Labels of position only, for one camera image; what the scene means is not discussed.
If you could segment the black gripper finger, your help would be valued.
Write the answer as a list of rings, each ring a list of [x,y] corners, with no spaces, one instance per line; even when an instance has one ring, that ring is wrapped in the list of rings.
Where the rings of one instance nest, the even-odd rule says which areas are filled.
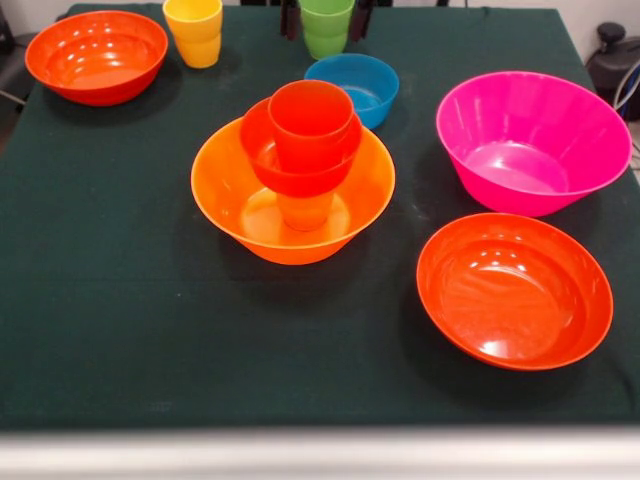
[[[358,42],[366,37],[372,12],[373,0],[357,0],[355,2],[349,30],[352,42]]]
[[[298,0],[282,0],[280,5],[280,34],[287,40],[295,40],[300,22]]]

